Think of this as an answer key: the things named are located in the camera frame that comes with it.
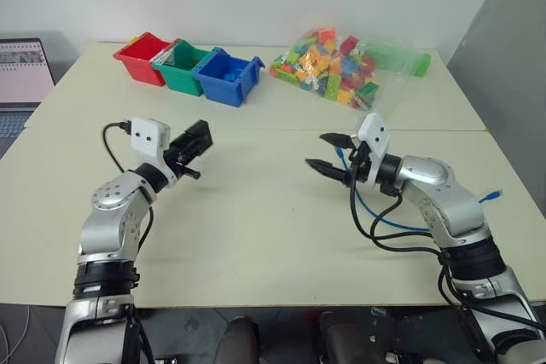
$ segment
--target table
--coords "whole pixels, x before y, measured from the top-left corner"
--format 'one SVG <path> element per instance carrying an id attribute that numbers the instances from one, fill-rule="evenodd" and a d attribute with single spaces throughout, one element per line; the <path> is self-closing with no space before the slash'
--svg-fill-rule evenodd
<path id="1" fill-rule="evenodd" d="M 167 87 L 134 81 L 112 54 L 123 45 L 95 43 L 81 56 L 26 126 L 65 128 L 84 118 L 98 130 L 117 118 L 156 118 L 184 127 L 203 113 L 218 130 L 351 130 L 362 112 L 305 93 L 262 70 L 255 88 L 240 108 L 211 103 Z M 233 56 L 261 57 L 269 65 L 284 48 L 225 47 Z M 485 126 L 451 77 L 438 53 L 424 78 L 408 78 L 402 102 L 388 113 L 391 130 L 484 130 Z"/>
<path id="2" fill-rule="evenodd" d="M 305 164 L 304 158 L 339 163 L 320 132 L 212 133 L 214 146 L 192 164 L 202 178 L 159 194 L 153 230 L 136 262 L 138 305 L 442 303 L 434 257 L 375 248 L 352 225 L 348 190 Z M 114 151 L 132 166 L 128 137 L 112 137 Z M 448 161 L 477 196 L 502 188 L 500 199 L 484 205 L 486 217 L 527 296 L 546 298 L 546 283 L 537 280 L 546 222 L 488 133 L 393 131 L 390 152 Z M 90 195 L 115 175 L 98 130 L 90 138 L 76 128 L 29 129 L 15 142 L 0 162 L 2 302 L 69 300 Z M 363 194 L 376 210 L 392 201 L 377 190 Z M 421 224 L 410 203 L 392 219 Z M 371 222 L 364 212 L 361 220 Z"/>

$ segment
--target floor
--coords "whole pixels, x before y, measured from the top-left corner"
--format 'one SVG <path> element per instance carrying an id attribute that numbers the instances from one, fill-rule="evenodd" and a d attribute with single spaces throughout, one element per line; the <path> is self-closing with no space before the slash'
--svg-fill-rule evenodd
<path id="1" fill-rule="evenodd" d="M 183 364 L 212 363 L 226 324 L 244 315 L 259 325 L 261 363 L 311 364 L 317 361 L 312 354 L 309 322 L 324 310 L 351 318 L 369 340 L 369 347 L 376 350 L 376 356 L 382 356 L 386 349 L 398 349 L 420 351 L 450 364 L 479 362 L 468 347 L 455 313 L 447 308 L 154 309 L 142 313 L 156 358 L 176 356 Z M 6 329 L 10 346 L 22 334 L 26 312 L 25 305 L 0 304 L 0 324 Z M 62 308 L 32 306 L 27 334 L 9 363 L 53 362 L 63 315 Z M 5 352 L 0 339 L 0 364 L 4 364 Z"/>

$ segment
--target plastic bin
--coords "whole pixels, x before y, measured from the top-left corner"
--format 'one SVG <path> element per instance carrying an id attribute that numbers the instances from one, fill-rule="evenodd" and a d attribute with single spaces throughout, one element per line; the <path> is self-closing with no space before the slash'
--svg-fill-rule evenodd
<path id="1" fill-rule="evenodd" d="M 165 85 L 161 73 L 154 70 L 152 60 L 172 43 L 164 42 L 150 32 L 145 32 L 131 44 L 118 51 L 113 58 L 121 61 L 131 77 L 136 81 L 143 81 L 153 85 Z"/>
<path id="2" fill-rule="evenodd" d="M 199 80 L 209 100 L 239 107 L 258 83 L 260 67 L 265 66 L 259 57 L 250 61 L 236 59 L 216 47 L 197 66 L 194 78 Z"/>
<path id="3" fill-rule="evenodd" d="M 199 81 L 193 78 L 197 72 L 197 64 L 208 60 L 210 51 L 196 49 L 190 43 L 182 40 L 152 62 L 152 67 L 161 72 L 167 87 L 191 95 L 203 94 Z"/>

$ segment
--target laptop keyboard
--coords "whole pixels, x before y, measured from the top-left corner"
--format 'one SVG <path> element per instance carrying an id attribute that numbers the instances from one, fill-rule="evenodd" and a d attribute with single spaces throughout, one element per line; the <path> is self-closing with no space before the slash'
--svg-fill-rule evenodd
<path id="1" fill-rule="evenodd" d="M 30 113 L 0 113 L 0 138 L 19 136 L 30 116 Z"/>

